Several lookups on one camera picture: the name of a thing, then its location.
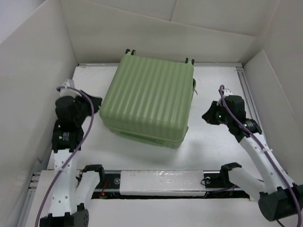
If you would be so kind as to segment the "green hard-shell suitcase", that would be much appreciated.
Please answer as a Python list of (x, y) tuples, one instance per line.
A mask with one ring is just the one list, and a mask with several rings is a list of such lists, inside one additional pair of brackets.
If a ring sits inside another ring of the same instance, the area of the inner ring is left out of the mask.
[(141, 57), (127, 49), (99, 110), (103, 124), (132, 140), (179, 148), (196, 90), (194, 64), (193, 59)]

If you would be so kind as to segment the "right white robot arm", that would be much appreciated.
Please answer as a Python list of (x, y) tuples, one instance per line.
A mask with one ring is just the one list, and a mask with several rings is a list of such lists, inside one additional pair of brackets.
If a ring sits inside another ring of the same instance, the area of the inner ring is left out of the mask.
[(298, 216), (297, 226), (303, 223), (303, 187), (298, 185), (274, 157), (258, 123), (246, 117), (241, 96), (221, 95), (202, 115), (208, 124), (227, 126), (229, 133), (248, 153), (261, 180), (253, 177), (236, 163), (221, 166), (219, 181), (224, 186), (236, 185), (257, 203), (263, 217), (279, 222), (292, 215)]

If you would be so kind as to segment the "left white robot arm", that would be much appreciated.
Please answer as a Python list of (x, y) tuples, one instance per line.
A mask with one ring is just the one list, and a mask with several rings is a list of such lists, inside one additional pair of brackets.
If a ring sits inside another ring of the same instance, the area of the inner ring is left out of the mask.
[(92, 164), (85, 166), (82, 175), (77, 177), (77, 163), (102, 98), (70, 86), (60, 86), (57, 90), (60, 98), (55, 102), (57, 120), (52, 137), (55, 177), (45, 193), (34, 225), (87, 227), (88, 202), (95, 188), (104, 185), (105, 172), (101, 164)]

